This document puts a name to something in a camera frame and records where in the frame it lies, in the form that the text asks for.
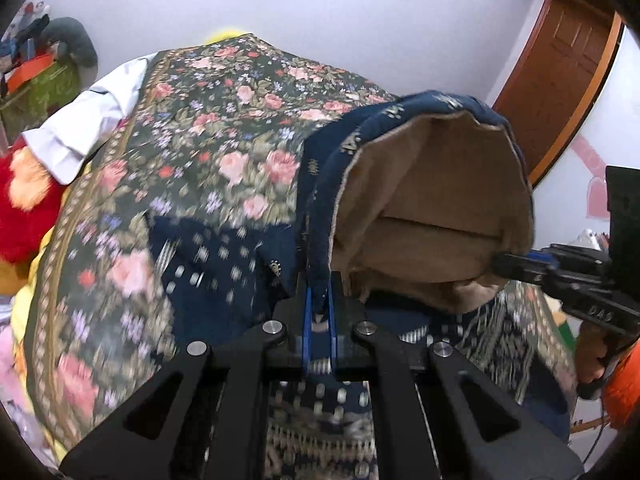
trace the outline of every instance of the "floral blanket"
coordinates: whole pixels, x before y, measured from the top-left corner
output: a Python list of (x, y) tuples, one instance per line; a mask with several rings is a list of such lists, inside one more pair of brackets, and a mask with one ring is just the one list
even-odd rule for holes
[(28, 391), (65, 449), (174, 354), (145, 211), (214, 229), (292, 223), (305, 138), (393, 98), (251, 35), (158, 55), (129, 121), (73, 184), (38, 270)]

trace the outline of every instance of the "white wall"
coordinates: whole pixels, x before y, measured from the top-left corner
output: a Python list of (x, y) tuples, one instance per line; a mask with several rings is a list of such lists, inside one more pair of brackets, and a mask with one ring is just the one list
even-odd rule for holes
[(98, 76), (233, 27), (391, 92), (435, 88), (487, 100), (516, 40), (524, 45), (523, 23), (538, 0), (45, 1), (54, 17), (84, 24), (100, 57)]
[[(640, 46), (628, 29), (578, 135), (605, 164), (640, 168)], [(570, 145), (533, 193), (536, 247), (569, 242), (586, 228), (609, 231), (608, 221), (587, 218), (587, 188), (592, 176)]]
[(507, 79), (511, 75), (511, 72), (516, 66), (516, 63), (520, 59), (520, 54), (524, 47), (529, 41), (529, 36), (531, 35), (531, 31), (533, 27), (536, 25), (536, 21), (538, 20), (538, 16), (540, 15), (540, 10), (542, 9), (542, 5), (545, 3), (545, 0), (531, 0), (531, 6), (529, 7), (529, 12), (524, 18), (524, 22), (522, 23), (522, 28), (520, 29), (520, 33), (516, 38), (513, 46), (511, 47), (511, 51), (500, 70), (497, 78), (495, 79), (494, 85), (489, 90), (489, 93), (486, 97), (486, 103), (489, 106), (493, 106), (495, 100), (500, 95), (502, 88), (504, 87)]

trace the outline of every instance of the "human hand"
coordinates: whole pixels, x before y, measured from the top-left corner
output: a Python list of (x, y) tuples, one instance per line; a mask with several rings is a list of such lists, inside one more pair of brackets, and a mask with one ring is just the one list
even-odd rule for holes
[(574, 361), (578, 382), (588, 384), (602, 377), (604, 366), (599, 361), (607, 354), (604, 342), (606, 331), (592, 323), (583, 321), (575, 347)]

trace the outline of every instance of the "pink wall decal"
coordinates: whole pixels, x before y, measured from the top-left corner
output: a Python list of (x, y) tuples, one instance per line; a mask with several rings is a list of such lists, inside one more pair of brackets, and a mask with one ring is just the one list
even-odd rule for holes
[(607, 184), (605, 181), (606, 164), (589, 141), (581, 134), (574, 137), (571, 149), (580, 157), (593, 178), (587, 187), (587, 218), (609, 219), (607, 211)]

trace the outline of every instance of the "red plush toy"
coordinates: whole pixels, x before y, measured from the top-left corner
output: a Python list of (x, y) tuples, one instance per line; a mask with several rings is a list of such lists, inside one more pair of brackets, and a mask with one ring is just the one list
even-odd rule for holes
[(22, 137), (0, 158), (0, 260), (29, 260), (53, 227), (66, 186), (35, 158)]

